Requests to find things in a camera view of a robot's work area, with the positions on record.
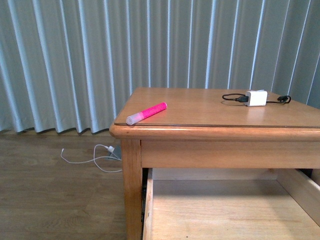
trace pink highlighter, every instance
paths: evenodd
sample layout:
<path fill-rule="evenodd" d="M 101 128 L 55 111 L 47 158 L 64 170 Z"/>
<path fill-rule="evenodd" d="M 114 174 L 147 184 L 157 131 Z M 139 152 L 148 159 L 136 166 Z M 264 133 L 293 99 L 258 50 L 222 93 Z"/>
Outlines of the pink highlighter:
<path fill-rule="evenodd" d="M 148 117 L 151 117 L 152 115 L 155 115 L 163 110 L 167 109 L 167 104 L 165 102 L 159 103 L 155 106 L 152 106 L 148 109 L 145 109 L 141 112 L 138 112 L 136 114 L 133 114 L 131 116 L 128 116 L 126 118 L 126 124 L 133 125 L 137 122 L 140 122 L 143 119 L 146 119 Z"/>

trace power adapter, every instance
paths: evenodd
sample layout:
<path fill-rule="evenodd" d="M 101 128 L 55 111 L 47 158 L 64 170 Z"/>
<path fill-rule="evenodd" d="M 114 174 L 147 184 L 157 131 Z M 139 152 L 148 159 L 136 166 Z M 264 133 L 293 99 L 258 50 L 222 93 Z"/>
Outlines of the power adapter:
<path fill-rule="evenodd" d="M 244 104 L 248 107 L 265 106 L 267 103 L 268 93 L 264 90 L 247 91 L 245 96 L 248 97 L 248 101 Z"/>

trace drawer bottom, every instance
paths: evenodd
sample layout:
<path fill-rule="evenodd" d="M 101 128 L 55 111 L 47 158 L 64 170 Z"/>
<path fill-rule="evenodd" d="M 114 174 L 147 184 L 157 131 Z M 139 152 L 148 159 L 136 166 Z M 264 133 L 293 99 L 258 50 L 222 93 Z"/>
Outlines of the drawer bottom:
<path fill-rule="evenodd" d="M 285 178 L 149 181 L 144 239 L 320 239 Z"/>

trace open drawer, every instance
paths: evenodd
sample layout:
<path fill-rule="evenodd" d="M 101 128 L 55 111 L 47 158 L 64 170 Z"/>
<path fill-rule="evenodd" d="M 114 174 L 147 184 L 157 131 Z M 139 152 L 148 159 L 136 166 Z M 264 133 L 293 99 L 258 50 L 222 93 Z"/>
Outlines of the open drawer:
<path fill-rule="evenodd" d="M 144 240 L 320 239 L 320 187 L 295 169 L 149 169 Z"/>

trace white cord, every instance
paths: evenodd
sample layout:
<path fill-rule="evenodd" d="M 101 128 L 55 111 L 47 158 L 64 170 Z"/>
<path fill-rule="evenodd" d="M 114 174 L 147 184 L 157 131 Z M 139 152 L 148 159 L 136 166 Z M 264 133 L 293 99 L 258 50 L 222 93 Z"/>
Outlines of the white cord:
<path fill-rule="evenodd" d="M 69 164 L 86 164 L 86 163 L 90 163 L 90 162 L 93 161 L 94 164 L 95 164 L 101 171 L 103 171 L 103 172 L 105 172 L 105 173 L 117 173 L 117 172 L 121 172 L 122 170 L 106 171 L 106 170 L 102 169 L 102 168 L 97 164 L 96 160 L 97 160 L 97 159 L 102 159 L 102 158 L 104 158 L 104 159 L 114 159 L 114 160 L 119 160 L 119 161 L 121 161 L 120 158 L 118 158 L 118 157 L 113 157 L 113 156 L 99 156 L 99 157 L 96 157 L 96 148 L 97 148 L 98 146 L 104 147 L 104 148 L 106 148 L 107 150 L 109 150 L 109 147 L 108 147 L 108 146 L 105 146 L 105 145 L 102 145 L 102 144 L 97 144 L 97 145 L 95 145 L 95 146 L 94 146 L 94 149 L 93 149 L 93 159 L 88 160 L 88 161 L 80 161 L 80 162 L 68 161 L 67 159 L 65 159 L 65 158 L 62 156 L 62 154 L 63 154 L 63 152 L 64 152 L 64 150 L 65 150 L 64 148 L 62 148 L 62 151 L 61 151 L 60 156 L 61 156 L 61 158 L 62 158 L 63 160 L 65 160 L 65 161 L 66 161 L 67 163 L 69 163 Z"/>

